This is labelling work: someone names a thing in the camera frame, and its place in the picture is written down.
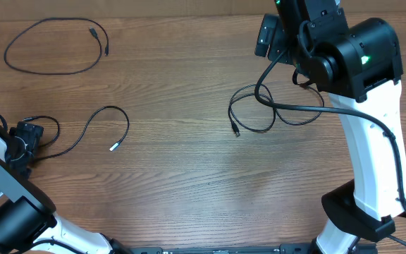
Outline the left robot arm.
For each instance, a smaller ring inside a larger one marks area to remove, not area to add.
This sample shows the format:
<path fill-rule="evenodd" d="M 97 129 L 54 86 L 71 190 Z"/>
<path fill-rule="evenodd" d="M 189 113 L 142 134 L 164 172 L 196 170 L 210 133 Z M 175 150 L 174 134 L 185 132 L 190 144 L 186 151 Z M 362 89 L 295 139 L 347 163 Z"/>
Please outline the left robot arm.
<path fill-rule="evenodd" d="M 113 241 L 56 213 L 56 206 L 29 182 L 44 129 L 25 119 L 13 128 L 0 121 L 0 253 L 115 253 Z"/>

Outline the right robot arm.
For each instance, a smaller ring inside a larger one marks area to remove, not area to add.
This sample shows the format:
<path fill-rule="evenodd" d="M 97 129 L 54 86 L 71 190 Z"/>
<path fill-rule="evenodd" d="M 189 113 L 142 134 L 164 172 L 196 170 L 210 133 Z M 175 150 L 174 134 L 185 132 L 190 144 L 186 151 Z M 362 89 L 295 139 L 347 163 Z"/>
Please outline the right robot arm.
<path fill-rule="evenodd" d="M 338 1 L 279 0 L 265 15 L 255 53 L 289 64 L 303 87 L 330 98 L 317 113 L 337 114 L 354 177 L 325 194 L 328 220 L 310 243 L 282 253 L 375 253 L 406 218 L 406 155 L 400 121 L 403 74 L 395 30 L 381 18 L 349 26 Z"/>

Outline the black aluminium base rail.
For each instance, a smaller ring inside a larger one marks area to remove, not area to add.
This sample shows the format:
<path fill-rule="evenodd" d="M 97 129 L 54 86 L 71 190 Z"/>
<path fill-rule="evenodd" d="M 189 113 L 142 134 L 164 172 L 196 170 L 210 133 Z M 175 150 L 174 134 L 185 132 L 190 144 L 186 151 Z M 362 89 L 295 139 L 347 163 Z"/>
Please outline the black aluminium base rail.
<path fill-rule="evenodd" d="M 284 243 L 280 246 L 219 247 L 219 248 L 131 248 L 134 254 L 311 254 L 321 253 L 315 243 Z"/>

